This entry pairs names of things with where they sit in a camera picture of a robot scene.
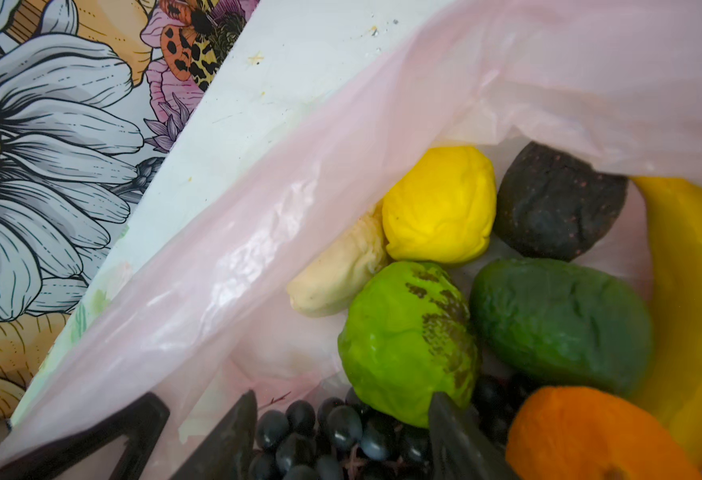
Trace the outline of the yellow fake lemon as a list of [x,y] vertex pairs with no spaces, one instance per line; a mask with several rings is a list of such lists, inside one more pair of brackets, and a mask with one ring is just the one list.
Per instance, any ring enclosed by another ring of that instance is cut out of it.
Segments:
[[387,251],[395,260],[470,262],[489,248],[496,205],[486,155],[473,146],[430,149],[383,198]]

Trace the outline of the bright green fake lime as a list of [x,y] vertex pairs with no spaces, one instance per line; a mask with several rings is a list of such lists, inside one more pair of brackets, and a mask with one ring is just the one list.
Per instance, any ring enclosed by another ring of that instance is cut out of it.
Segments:
[[468,302],[431,262],[395,262],[377,273],[353,300],[338,349],[364,403],[420,428],[436,392],[467,407],[482,366]]

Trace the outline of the yellow fake banana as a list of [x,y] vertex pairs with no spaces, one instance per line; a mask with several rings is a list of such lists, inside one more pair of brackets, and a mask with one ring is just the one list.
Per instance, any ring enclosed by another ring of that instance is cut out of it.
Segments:
[[654,358],[633,396],[702,468],[702,187],[637,177],[654,289]]

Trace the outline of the orange fake tangerine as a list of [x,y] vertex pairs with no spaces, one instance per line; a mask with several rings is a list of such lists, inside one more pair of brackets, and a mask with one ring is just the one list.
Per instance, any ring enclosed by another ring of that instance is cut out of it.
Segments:
[[649,413],[588,387],[543,387],[517,413],[505,460],[522,479],[701,479]]

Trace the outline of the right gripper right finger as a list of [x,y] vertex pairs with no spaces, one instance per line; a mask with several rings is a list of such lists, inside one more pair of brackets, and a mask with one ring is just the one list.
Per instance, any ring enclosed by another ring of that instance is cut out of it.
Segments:
[[433,478],[439,480],[520,480],[469,413],[444,392],[429,406]]

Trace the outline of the pink plastic bag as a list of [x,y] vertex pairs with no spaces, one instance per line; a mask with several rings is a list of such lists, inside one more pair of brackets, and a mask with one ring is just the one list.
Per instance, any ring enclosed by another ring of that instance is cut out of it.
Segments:
[[[522,137],[702,187],[702,1],[446,7],[125,281],[0,445],[0,467],[151,392],[170,418],[138,479],[171,479],[245,393],[259,414],[339,388],[341,319],[295,313],[288,279],[428,147],[508,153]],[[599,261],[654,282],[645,202],[625,216]]]

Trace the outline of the dark purple fake fruit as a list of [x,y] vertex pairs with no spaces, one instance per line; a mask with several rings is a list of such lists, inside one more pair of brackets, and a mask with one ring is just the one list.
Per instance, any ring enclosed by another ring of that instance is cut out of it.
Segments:
[[503,176],[493,232],[523,256],[572,261],[611,230],[628,187],[626,176],[531,142]]

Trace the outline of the dark green fake avocado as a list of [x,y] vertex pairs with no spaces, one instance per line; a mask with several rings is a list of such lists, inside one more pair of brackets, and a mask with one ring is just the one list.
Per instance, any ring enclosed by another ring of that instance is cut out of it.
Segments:
[[654,350],[649,309],[626,282],[552,259],[499,259],[474,278],[471,319],[484,344],[537,382],[626,397]]

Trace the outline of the black fake grape bunch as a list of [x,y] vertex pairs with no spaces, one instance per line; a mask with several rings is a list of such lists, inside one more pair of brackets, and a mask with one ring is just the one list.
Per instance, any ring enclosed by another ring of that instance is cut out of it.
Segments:
[[354,389],[319,406],[292,402],[256,424],[250,479],[479,479],[463,473],[426,428],[405,424],[363,402]]

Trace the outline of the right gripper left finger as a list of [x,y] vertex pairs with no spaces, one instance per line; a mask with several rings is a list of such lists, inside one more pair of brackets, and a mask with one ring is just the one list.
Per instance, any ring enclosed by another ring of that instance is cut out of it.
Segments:
[[[89,464],[100,479],[138,479],[170,418],[170,409],[147,393],[98,424],[40,446],[0,467],[0,479],[60,479]],[[242,395],[173,479],[246,479],[253,457],[258,404]]]

